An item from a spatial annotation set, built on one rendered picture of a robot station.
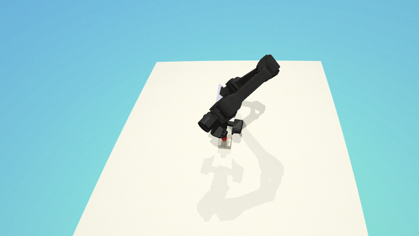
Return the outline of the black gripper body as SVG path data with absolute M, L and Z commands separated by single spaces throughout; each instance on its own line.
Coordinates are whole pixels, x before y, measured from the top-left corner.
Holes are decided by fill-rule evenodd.
M 225 124 L 227 126 L 231 126 L 232 127 L 232 132 L 233 133 L 240 134 L 241 131 L 242 131 L 242 127 L 243 127 L 243 120 L 241 120 L 241 119 L 234 119 L 234 121 L 228 121 L 228 122 L 225 122 Z

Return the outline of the beige square block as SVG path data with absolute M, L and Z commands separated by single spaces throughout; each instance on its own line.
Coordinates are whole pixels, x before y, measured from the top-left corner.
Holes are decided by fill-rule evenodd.
M 221 138 L 218 139 L 218 148 L 219 149 L 231 149 L 231 143 L 232 143 L 232 135 L 227 134 L 226 141 L 223 141 Z

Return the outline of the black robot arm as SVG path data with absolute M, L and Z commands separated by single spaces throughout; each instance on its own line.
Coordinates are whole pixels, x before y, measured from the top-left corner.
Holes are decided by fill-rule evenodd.
M 272 55 L 265 55 L 254 70 L 242 77 L 230 79 L 225 84 L 226 87 L 220 89 L 222 98 L 198 121 L 200 128 L 207 133 L 211 130 L 210 134 L 217 138 L 226 138 L 228 131 L 225 122 L 235 117 L 242 102 L 262 83 L 275 77 L 280 71 L 279 68 L 280 65 Z

